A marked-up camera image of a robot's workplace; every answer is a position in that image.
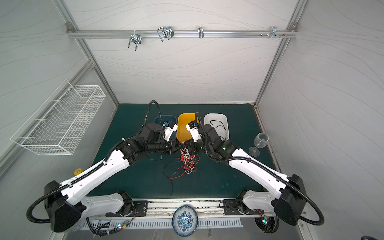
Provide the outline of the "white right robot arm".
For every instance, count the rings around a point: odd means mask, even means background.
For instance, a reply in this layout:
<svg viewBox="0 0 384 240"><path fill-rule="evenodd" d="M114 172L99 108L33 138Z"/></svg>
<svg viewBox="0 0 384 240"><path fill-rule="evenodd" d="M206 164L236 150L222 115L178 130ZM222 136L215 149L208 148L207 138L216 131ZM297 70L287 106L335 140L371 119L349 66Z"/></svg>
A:
<svg viewBox="0 0 384 240"><path fill-rule="evenodd" d="M266 197L251 190L243 192L240 195L241 209L272 211L278 219L292 226L300 220L314 226L325 223L322 211L307 196L299 176L293 174L289 177L275 171L229 140L223 141L211 125L203 124L198 113L193 121L186 124L186 129L193 138L194 146L202 149L210 160L228 164L268 191Z"/></svg>

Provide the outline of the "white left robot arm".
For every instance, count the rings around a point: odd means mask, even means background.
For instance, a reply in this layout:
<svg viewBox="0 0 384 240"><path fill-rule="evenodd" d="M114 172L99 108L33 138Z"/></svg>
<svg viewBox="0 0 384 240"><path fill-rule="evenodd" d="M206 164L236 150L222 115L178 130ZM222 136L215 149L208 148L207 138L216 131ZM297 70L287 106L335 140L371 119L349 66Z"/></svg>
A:
<svg viewBox="0 0 384 240"><path fill-rule="evenodd" d="M162 121L159 125L144 120L138 133L113 145L97 164L61 183L47 184L45 194L27 209L26 218L34 224L50 224L53 232L62 233L94 215L129 215L132 201L126 192L96 197L88 197L88 193L147 154L177 152L180 144L171 138L176 130L175 123Z"/></svg>

